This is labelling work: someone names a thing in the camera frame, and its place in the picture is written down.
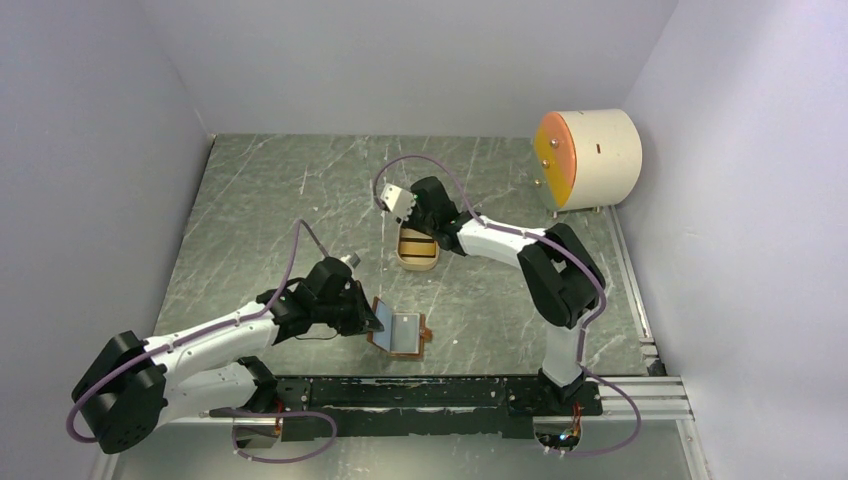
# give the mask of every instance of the cable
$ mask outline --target cable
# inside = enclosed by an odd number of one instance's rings
[[[587,377],[590,377],[590,378],[594,379],[595,381],[612,388],[618,394],[620,394],[627,401],[627,403],[630,404],[630,406],[633,408],[633,413],[636,415],[636,425],[633,427],[633,433],[631,433],[629,437],[627,437],[626,439],[622,440],[621,442],[619,442],[619,443],[617,443],[617,444],[615,444],[611,447],[592,450],[592,451],[589,451],[589,452],[564,452],[564,453],[565,453],[566,456],[573,456],[573,457],[581,457],[581,458],[595,457],[595,456],[599,456],[599,455],[605,455],[607,453],[611,453],[611,452],[614,452],[616,450],[620,450],[620,449],[626,447],[627,445],[630,445],[636,439],[636,437],[639,436],[639,432],[642,429],[642,415],[639,412],[639,408],[636,406],[636,402],[634,402],[633,399],[630,398],[630,396],[627,395],[624,392],[624,390],[619,388],[617,385],[595,375],[594,373],[592,373],[588,368],[586,368],[582,364],[582,362],[583,362],[583,351],[584,351],[585,344],[586,344],[586,329],[589,327],[589,324],[594,322],[595,319],[597,319],[599,316],[601,316],[601,314],[607,308],[606,292],[604,292],[604,288],[601,286],[601,282],[598,281],[597,277],[595,277],[595,274],[592,273],[592,271],[589,270],[589,267],[587,267],[586,264],[584,264],[582,261],[580,261],[580,259],[578,259],[573,253],[566,250],[560,244],[558,244],[558,243],[556,243],[556,242],[554,242],[554,241],[552,241],[548,238],[545,238],[544,236],[537,235],[533,232],[528,232],[528,231],[525,231],[525,230],[519,230],[517,228],[511,228],[511,227],[507,227],[507,226],[503,226],[503,225],[496,225],[496,224],[493,224],[493,223],[485,222],[482,218],[480,218],[479,215],[477,215],[477,212],[474,211],[474,205],[468,199],[468,195],[465,193],[465,188],[462,186],[462,184],[460,184],[459,178],[452,171],[450,171],[450,169],[448,169],[448,167],[444,163],[440,162],[439,160],[437,160],[433,157],[429,157],[427,155],[418,155],[418,154],[402,155],[402,156],[397,157],[394,160],[386,163],[385,165],[383,165],[383,167],[379,171],[377,171],[377,174],[374,176],[374,182],[371,185],[371,194],[372,194],[372,197],[374,199],[374,203],[376,204],[377,208],[379,208],[380,210],[385,210],[386,205],[385,205],[385,203],[383,203],[382,200],[380,200],[380,197],[377,195],[377,182],[379,182],[380,177],[383,176],[383,173],[389,167],[391,167],[392,165],[394,165],[398,162],[401,162],[401,161],[407,160],[407,159],[411,159],[411,158],[418,158],[418,159],[422,159],[422,160],[427,160],[427,161],[435,164],[443,172],[445,172],[448,175],[448,177],[450,177],[450,179],[453,180],[454,185],[456,186],[457,190],[459,190],[459,195],[462,197],[462,202],[465,204],[465,208],[468,210],[468,213],[471,215],[471,217],[474,218],[474,220],[477,221],[477,223],[483,225],[485,228],[491,228],[492,230],[497,230],[497,231],[504,232],[504,233],[518,235],[520,237],[526,236],[526,237],[532,238],[534,240],[537,240],[539,242],[542,242],[545,245],[553,248],[560,255],[562,255],[565,258],[567,258],[568,260],[570,260],[577,267],[578,270],[580,270],[584,275],[586,275],[586,278],[589,279],[589,282],[592,283],[592,286],[595,287],[595,291],[598,293],[598,307],[592,313],[589,314],[589,316],[583,322],[583,325],[580,327],[580,333],[579,333],[579,337],[577,339],[577,359],[576,359],[577,365],[580,367],[580,370],[582,370],[583,373]]]
[[[305,455],[301,455],[299,457],[292,458],[265,458],[265,457],[257,457],[254,455],[250,455],[245,453],[238,446],[238,440],[236,438],[236,429],[233,428],[233,432],[231,438],[233,440],[233,453],[244,458],[246,460],[250,460],[252,462],[258,463],[296,463],[302,462],[304,460],[309,460],[312,457],[316,457],[322,453],[324,453],[330,446],[333,445],[333,442],[336,441],[338,437],[339,429],[338,425],[336,425],[336,421],[333,420],[333,417],[327,415],[322,412],[310,412],[308,410],[304,410],[302,412],[281,412],[281,413],[253,413],[253,412],[245,412],[243,410],[236,410],[234,408],[224,409],[224,412],[229,413],[230,415],[234,415],[237,417],[250,417],[250,418],[293,418],[293,417],[316,417],[322,420],[325,420],[330,424],[330,428],[333,432],[330,434],[330,439],[327,440],[324,445],[321,445],[319,448],[309,452]]]
[[[256,320],[258,318],[261,318],[263,315],[265,315],[268,312],[268,310],[271,309],[271,306],[274,305],[274,303],[280,298],[280,295],[282,295],[283,290],[285,290],[286,285],[289,282],[289,277],[291,276],[292,268],[294,267],[294,257],[295,257],[295,254],[297,253],[297,243],[298,243],[298,239],[300,238],[300,226],[301,225],[306,227],[306,231],[309,232],[309,235],[312,237],[312,240],[315,242],[315,244],[321,250],[321,253],[323,253],[325,257],[328,257],[330,255],[329,252],[327,252],[327,249],[324,248],[324,246],[318,240],[318,237],[315,236],[315,232],[312,231],[312,228],[309,226],[309,224],[306,223],[303,219],[295,220],[294,223],[292,224],[292,228],[294,228],[294,242],[292,243],[291,253],[289,254],[289,263],[288,263],[288,265],[286,265],[286,272],[283,274],[283,279],[280,281],[280,286],[277,287],[277,290],[274,291],[274,294],[271,296],[271,299],[268,301],[267,304],[265,304],[265,306],[261,310],[259,310],[256,313],[251,313],[249,315],[245,315],[244,317],[241,318],[242,322],[249,322],[251,320]],[[222,328],[226,328],[226,327],[229,327],[231,325],[235,325],[236,323],[237,323],[236,319],[231,318],[229,320],[224,320],[224,321],[221,321],[219,323],[209,325],[205,328],[201,328],[200,330],[198,330],[196,332],[192,332],[192,333],[186,335],[185,337],[180,337],[180,338],[175,339],[174,343],[173,343],[173,347],[179,347],[179,346],[185,345],[188,342],[197,340],[200,337],[206,336],[206,335],[208,335],[212,332],[216,332],[216,331],[218,331]],[[100,380],[95,382],[95,384],[92,385],[88,390],[86,390],[85,393],[80,395],[80,398],[76,402],[74,402],[74,405],[71,407],[71,411],[68,412],[68,417],[65,419],[65,430],[68,432],[68,435],[72,439],[74,439],[74,440],[76,440],[77,442],[80,442],[80,443],[96,443],[97,439],[95,437],[93,437],[93,436],[92,437],[86,437],[86,436],[80,434],[79,432],[77,432],[76,427],[74,426],[74,420],[76,419],[77,414],[79,414],[83,405],[85,405],[89,400],[91,400],[91,397],[93,397],[97,392],[99,392],[109,382],[118,378],[120,375],[122,375],[124,372],[126,372],[130,368],[134,367],[135,365],[138,365],[139,363],[141,363],[141,362],[143,362],[143,361],[145,361],[145,360],[147,360],[151,357],[154,357],[154,356],[159,355],[161,353],[165,353],[170,348],[172,348],[171,345],[165,344],[165,345],[162,345],[160,347],[154,348],[150,351],[144,352],[141,355],[138,355],[136,357],[131,358],[126,363],[121,364],[119,367],[115,368],[115,370],[112,370],[106,376],[104,376],[103,378],[101,378]]]
[[[332,337],[294,337],[295,340],[332,340],[339,336],[339,333],[336,332]]]

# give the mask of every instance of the robotic arm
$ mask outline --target robotic arm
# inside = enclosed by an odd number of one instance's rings
[[[304,334],[316,323],[327,324],[342,336],[382,331],[361,284],[353,279],[358,263],[356,256],[324,258],[306,278],[289,280],[268,311],[250,321],[240,318],[261,312],[274,290],[229,315],[181,332],[143,341],[132,332],[113,337],[74,388],[75,402],[133,357],[163,346],[170,348],[116,377],[81,408],[103,452],[122,452],[174,419],[208,410],[273,411],[277,380],[252,355]],[[234,325],[217,328],[233,318]],[[197,340],[174,346],[178,338],[190,335],[198,336]]]
[[[540,381],[552,407],[565,404],[584,381],[575,361],[580,331],[598,308],[599,299],[591,281],[573,262],[535,238],[545,237],[564,247],[605,287],[603,275],[571,227],[560,223],[547,230],[524,229],[479,214],[477,221],[470,212],[457,210],[436,177],[415,182],[411,191],[386,184],[380,200],[404,227],[430,235],[443,250],[487,257],[521,269],[536,309],[548,322]],[[510,230],[521,235],[507,233]]]

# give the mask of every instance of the white enclosure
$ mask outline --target white enclosure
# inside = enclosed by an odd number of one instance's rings
[[[848,476],[844,2],[7,0],[0,58],[0,478],[88,474],[69,392],[151,333],[209,134],[601,108],[641,136],[619,216],[714,478]]]

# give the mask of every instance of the cylindrical container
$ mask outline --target cylindrical container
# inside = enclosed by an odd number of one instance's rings
[[[642,169],[639,133],[618,109],[549,112],[533,149],[533,181],[552,212],[615,205]]]

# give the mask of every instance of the wire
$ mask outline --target wire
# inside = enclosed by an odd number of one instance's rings
[[[276,403],[277,403],[277,413],[282,412],[283,411],[283,402],[278,398],[276,400]],[[274,420],[274,433],[276,433],[278,436],[281,433],[283,433],[283,419],[280,418],[280,417],[277,417],[277,419]]]
[[[580,402],[574,402],[571,406],[571,432],[575,436],[580,436],[580,427],[583,421],[583,407],[580,405]]]
[[[477,212],[474,211],[474,205],[468,199],[468,195],[465,193],[465,188],[459,182],[459,178],[452,171],[450,171],[450,169],[448,169],[448,167],[444,163],[440,162],[439,160],[437,160],[433,157],[429,157],[427,155],[418,155],[418,154],[402,155],[402,156],[397,157],[397,158],[393,159],[392,161],[386,163],[385,165],[383,165],[383,167],[379,171],[377,171],[377,174],[374,176],[374,181],[371,185],[371,194],[372,194],[372,197],[374,199],[374,203],[377,205],[377,208],[379,208],[380,210],[386,209],[386,204],[383,203],[383,201],[380,200],[380,197],[377,195],[377,183],[379,182],[380,177],[382,177],[383,173],[385,173],[385,171],[388,170],[388,168],[391,167],[392,165],[394,165],[398,162],[402,162],[403,160],[411,159],[411,158],[427,160],[427,161],[435,164],[443,172],[445,172],[448,175],[448,177],[450,177],[450,179],[453,180],[454,185],[456,186],[457,190],[459,190],[459,195],[462,197],[462,201],[465,204],[465,208],[468,210],[468,213],[471,215],[471,217],[474,218],[474,220],[477,221],[477,223],[483,225],[485,228],[491,228],[492,230],[497,230],[497,231],[509,233],[509,234],[512,234],[512,235],[518,235],[518,236],[521,236],[521,237],[526,236],[528,238],[532,238],[536,241],[544,243],[545,245],[551,247],[557,253],[564,256],[569,261],[571,261],[577,267],[577,269],[580,270],[586,276],[586,278],[589,280],[589,282],[592,284],[592,286],[595,287],[595,291],[598,294],[598,307],[596,309],[594,309],[594,311],[592,313],[589,314],[589,316],[583,322],[583,325],[580,327],[579,337],[577,339],[577,358],[576,358],[577,365],[580,367],[580,370],[583,371],[583,373],[587,377],[590,377],[590,378],[594,379],[595,381],[612,388],[618,394],[620,394],[627,401],[627,403],[630,404],[630,406],[633,408],[633,413],[636,415],[636,425],[633,427],[633,433],[631,433],[629,437],[627,437],[626,439],[622,440],[621,442],[619,442],[619,443],[617,443],[617,444],[615,444],[611,447],[592,450],[592,451],[589,451],[589,452],[564,452],[564,453],[567,456],[573,456],[573,457],[582,457],[582,458],[595,457],[595,456],[598,456],[598,455],[605,455],[607,453],[611,453],[611,452],[614,452],[616,450],[620,450],[620,449],[626,447],[627,445],[630,445],[631,443],[633,443],[633,441],[636,439],[636,437],[639,436],[639,432],[642,429],[642,415],[639,412],[639,408],[636,406],[636,402],[634,402],[633,399],[630,398],[630,396],[627,395],[627,393],[625,393],[624,390],[619,388],[617,385],[595,375],[594,373],[592,373],[588,368],[586,368],[583,365],[583,352],[584,352],[584,348],[585,348],[585,345],[586,345],[586,329],[589,327],[589,324],[594,322],[595,319],[597,319],[604,312],[604,310],[606,310],[606,308],[607,308],[606,292],[604,292],[604,288],[603,288],[603,286],[601,286],[601,282],[598,281],[598,278],[595,277],[595,274],[592,273],[592,271],[589,270],[589,267],[587,267],[586,264],[584,264],[582,261],[580,261],[580,259],[578,259],[573,253],[566,250],[562,245],[560,245],[560,244],[558,244],[558,243],[556,243],[556,242],[554,242],[554,241],[552,241],[548,238],[545,238],[544,236],[537,235],[533,232],[528,232],[526,230],[520,230],[520,229],[517,229],[517,228],[507,227],[507,226],[504,226],[504,225],[497,225],[497,224],[494,224],[494,223],[491,223],[491,222],[484,221],[482,218],[480,218],[479,215],[477,215]]]
[[[274,303],[276,303],[276,301],[280,298],[280,295],[282,295],[283,290],[285,290],[286,285],[289,282],[289,277],[291,276],[292,268],[294,267],[294,257],[295,257],[295,254],[297,253],[297,244],[298,244],[298,239],[300,238],[300,227],[301,227],[301,225],[306,227],[306,231],[309,232],[309,235],[312,237],[312,240],[318,246],[318,249],[321,250],[321,253],[323,253],[325,257],[328,257],[330,255],[329,252],[327,252],[327,249],[324,248],[324,246],[318,240],[318,237],[315,236],[315,232],[312,231],[312,228],[309,226],[309,224],[306,223],[303,219],[295,220],[294,223],[292,224],[292,228],[294,229],[294,242],[292,243],[291,253],[289,254],[289,262],[288,262],[288,265],[286,265],[286,271],[283,274],[282,280],[280,281],[280,286],[277,287],[277,290],[274,291],[274,294],[271,296],[271,299],[268,301],[267,304],[265,304],[265,306],[261,310],[259,310],[256,313],[252,313],[252,314],[249,314],[249,315],[245,315],[244,317],[241,317],[242,322],[249,322],[249,321],[261,318],[263,315],[265,315],[268,312],[268,310],[271,309],[271,306],[274,305]],[[182,345],[185,345],[188,342],[197,340],[198,338],[204,337],[204,336],[206,336],[206,335],[208,335],[212,332],[216,332],[216,331],[218,331],[222,328],[226,328],[226,327],[229,327],[231,325],[235,325],[236,323],[237,323],[236,319],[231,318],[229,320],[224,320],[224,321],[218,322],[216,324],[209,325],[205,328],[201,328],[200,330],[198,330],[196,332],[192,332],[192,333],[190,333],[190,334],[188,334],[184,337],[180,337],[180,338],[175,339],[174,343],[173,343],[173,348],[180,347]],[[91,400],[91,397],[93,397],[103,387],[105,387],[107,384],[109,384],[109,382],[118,378],[120,375],[122,375],[127,370],[131,369],[132,367],[138,365],[139,363],[141,363],[141,362],[143,362],[143,361],[145,361],[145,360],[147,360],[151,357],[154,357],[154,356],[159,355],[161,353],[165,353],[171,348],[172,348],[171,345],[165,344],[165,345],[156,347],[152,350],[149,350],[147,352],[144,352],[141,355],[138,355],[136,357],[131,358],[126,363],[121,364],[119,367],[115,368],[114,370],[112,370],[111,372],[106,374],[106,376],[104,376],[103,378],[101,378],[100,380],[95,382],[94,385],[92,385],[88,390],[85,391],[85,393],[80,395],[79,399],[76,402],[74,402],[74,405],[71,407],[70,412],[68,412],[68,416],[65,419],[65,430],[68,432],[68,435],[72,439],[74,439],[74,440],[76,440],[77,442],[80,442],[80,443],[96,443],[97,438],[95,438],[93,436],[87,437],[85,435],[80,434],[79,432],[77,432],[76,427],[74,425],[74,420],[76,419],[77,414],[79,414],[80,410],[82,410],[83,405],[85,405],[89,400]]]
[[[320,418],[320,419],[326,421],[327,423],[329,423],[330,428],[333,430],[332,433],[330,434],[330,439],[327,440],[324,443],[324,445],[321,445],[320,447],[316,448],[315,450],[313,450],[313,451],[311,451],[311,452],[309,452],[305,455],[301,455],[299,457],[292,457],[292,458],[265,458],[265,457],[257,457],[255,455],[247,454],[242,449],[240,449],[239,446],[238,446],[238,439],[236,437],[236,429],[233,428],[233,432],[232,432],[232,435],[231,435],[231,438],[232,438],[232,441],[233,441],[233,453],[240,456],[241,458],[244,458],[246,460],[250,460],[250,461],[253,461],[253,462],[258,462],[258,463],[277,463],[277,464],[279,464],[279,463],[296,463],[296,462],[302,462],[304,460],[309,460],[310,458],[317,457],[318,455],[324,453],[328,448],[330,448],[330,446],[333,445],[333,442],[336,441],[336,438],[338,437],[338,433],[339,433],[338,425],[336,425],[336,421],[333,420],[333,417],[327,415],[326,413],[322,413],[322,412],[312,412],[312,411],[309,411],[309,410],[304,410],[302,412],[253,413],[253,412],[245,412],[243,410],[236,410],[236,409],[233,409],[233,408],[223,409],[223,411],[225,413],[229,413],[230,415],[234,415],[234,416],[237,416],[237,417],[250,417],[250,418],[315,417],[315,418]]]
[[[259,430],[258,428],[245,427],[244,425],[235,426],[235,427],[233,427],[233,430],[235,430],[236,433],[238,433],[238,432],[250,432],[254,435],[259,435],[261,437],[269,437],[269,438],[277,438],[280,435],[280,432],[277,432],[276,429],[275,429],[274,433],[268,433],[268,432],[263,432],[262,430]]]
[[[294,337],[295,340],[332,340],[338,337],[339,334],[336,332],[332,337]]]

